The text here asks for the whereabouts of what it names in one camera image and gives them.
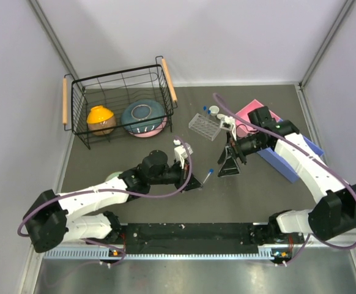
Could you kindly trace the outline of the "small white cup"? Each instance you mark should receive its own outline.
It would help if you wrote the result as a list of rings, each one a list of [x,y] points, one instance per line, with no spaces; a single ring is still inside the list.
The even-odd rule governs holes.
[[[216,105],[210,106],[210,107],[209,107],[209,110],[208,110],[209,114],[210,114],[212,117],[216,117],[217,114],[219,114],[219,111],[220,111],[220,109],[219,109],[219,107],[216,106]]]

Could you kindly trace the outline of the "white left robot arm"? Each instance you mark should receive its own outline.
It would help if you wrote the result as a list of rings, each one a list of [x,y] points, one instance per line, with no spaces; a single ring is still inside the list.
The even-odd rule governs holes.
[[[94,239],[114,243],[121,235],[121,224],[112,212],[100,210],[111,205],[149,198],[153,185],[173,185],[179,192],[199,189],[193,175],[191,148],[174,148],[174,163],[168,165],[166,153],[153,150],[136,167],[111,179],[75,192],[42,192],[24,215],[21,226],[37,253],[54,249],[61,243]]]

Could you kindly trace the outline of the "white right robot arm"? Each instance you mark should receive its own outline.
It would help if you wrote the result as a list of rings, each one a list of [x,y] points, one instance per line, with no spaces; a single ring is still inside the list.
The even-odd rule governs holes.
[[[270,148],[291,166],[313,196],[313,209],[286,210],[269,217],[267,233],[272,241],[280,243],[290,233],[313,234],[328,241],[356,228],[356,184],[349,185],[329,171],[292,122],[277,121],[268,107],[260,107],[248,114],[254,130],[237,138],[236,119],[217,117],[221,128],[228,131],[218,160],[219,177],[238,175],[239,162],[245,164],[250,154]]]

